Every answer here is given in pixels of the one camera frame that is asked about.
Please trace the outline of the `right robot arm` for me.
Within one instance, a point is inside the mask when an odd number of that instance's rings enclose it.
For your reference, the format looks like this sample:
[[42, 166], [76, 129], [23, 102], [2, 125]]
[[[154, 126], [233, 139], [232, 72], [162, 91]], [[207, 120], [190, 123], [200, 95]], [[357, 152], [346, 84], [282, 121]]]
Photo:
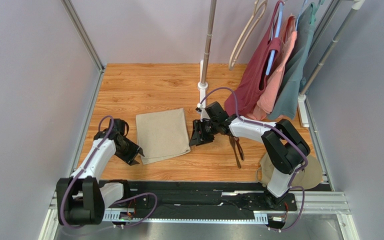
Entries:
[[287, 119], [261, 122], [228, 115], [217, 101], [207, 107], [199, 103], [196, 110], [201, 118], [192, 122], [189, 146], [209, 144], [217, 134], [262, 143], [274, 167], [265, 187], [267, 202], [278, 205], [290, 191], [294, 176], [306, 164], [310, 153], [309, 145], [292, 123]]

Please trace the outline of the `beige cloth napkin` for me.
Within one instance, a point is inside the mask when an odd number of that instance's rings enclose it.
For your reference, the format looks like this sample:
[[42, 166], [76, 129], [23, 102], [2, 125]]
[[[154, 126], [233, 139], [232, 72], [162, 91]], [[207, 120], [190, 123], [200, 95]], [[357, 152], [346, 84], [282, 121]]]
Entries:
[[137, 143], [143, 149], [144, 165], [172, 159], [191, 151], [183, 108], [138, 114]]

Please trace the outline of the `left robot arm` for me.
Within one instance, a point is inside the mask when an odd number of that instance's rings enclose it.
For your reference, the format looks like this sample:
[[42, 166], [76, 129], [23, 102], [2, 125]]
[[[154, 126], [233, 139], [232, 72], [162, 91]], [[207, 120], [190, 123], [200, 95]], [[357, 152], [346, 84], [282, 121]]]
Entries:
[[124, 197], [128, 189], [125, 180], [110, 180], [100, 186], [102, 173], [109, 160], [116, 156], [129, 166], [138, 164], [143, 149], [128, 139], [128, 123], [108, 115], [108, 127], [99, 129], [92, 147], [81, 165], [56, 184], [58, 221], [62, 226], [79, 228], [98, 225], [105, 210]]

